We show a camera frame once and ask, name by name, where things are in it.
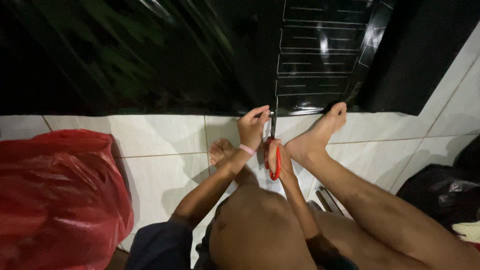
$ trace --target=person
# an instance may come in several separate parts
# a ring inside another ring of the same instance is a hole
[[[214,142],[210,162],[216,172],[179,203],[167,222],[141,228],[126,269],[190,269],[192,230],[214,207],[232,181],[236,191],[221,202],[196,248],[194,269],[478,269],[480,254],[402,199],[361,179],[329,157],[325,147],[346,122],[340,102],[311,130],[282,145],[270,143],[268,164],[276,170],[287,199],[261,189],[245,165],[249,151],[226,139]],[[238,120],[242,145],[257,150],[268,106]],[[312,210],[300,191],[291,159],[318,179],[353,220]]]

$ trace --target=white tiled floor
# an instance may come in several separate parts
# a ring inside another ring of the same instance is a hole
[[[31,139],[49,131],[40,115],[0,116],[0,141]]]
[[[405,181],[429,164],[452,166],[455,157],[478,135],[425,138],[390,189],[396,194]]]
[[[480,133],[480,26],[477,26],[441,80],[419,116],[398,113],[350,113],[327,150],[334,159],[385,190],[396,193],[407,178],[425,165],[450,165],[460,150]],[[318,119],[314,116],[279,118],[276,136],[286,143]],[[180,200],[210,173],[207,149],[224,137],[240,144],[235,118],[179,115],[1,116],[0,140],[27,139],[53,130],[84,128],[115,137],[114,155],[129,181],[134,209],[132,235],[122,242],[129,249],[134,233],[145,225],[166,221]],[[269,127],[264,130],[265,137]],[[248,165],[263,188],[283,193],[261,162]],[[319,182],[294,164],[307,199],[314,198]],[[194,231],[201,241],[213,211]],[[196,253],[192,255],[195,263]]]
[[[458,86],[428,137],[480,133],[480,58]]]
[[[206,152],[203,116],[45,116],[53,130],[83,128],[112,134],[121,157]]]

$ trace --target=pink wristband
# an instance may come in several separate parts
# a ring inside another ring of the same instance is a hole
[[[239,148],[242,149],[243,151],[249,153],[252,156],[255,155],[255,151],[253,151],[250,147],[248,147],[246,145],[240,145]]]

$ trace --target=hand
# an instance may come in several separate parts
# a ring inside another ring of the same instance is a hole
[[[280,149],[280,180],[281,181],[296,181],[298,183],[297,177],[293,173],[292,160],[290,159],[290,153],[283,147],[281,140],[275,139],[270,143],[268,150],[268,166],[270,170],[276,172],[276,149]]]
[[[262,137],[264,135],[264,126],[268,121],[270,110],[268,105],[261,106],[249,111],[237,122],[237,127],[240,134],[240,143],[248,146],[253,151],[258,150]],[[255,115],[261,113],[260,118],[255,118]]]

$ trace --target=scissor blade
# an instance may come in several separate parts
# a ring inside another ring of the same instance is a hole
[[[270,125],[270,136],[275,138],[276,116],[278,112],[278,97],[276,97],[275,109],[273,110],[272,123]]]

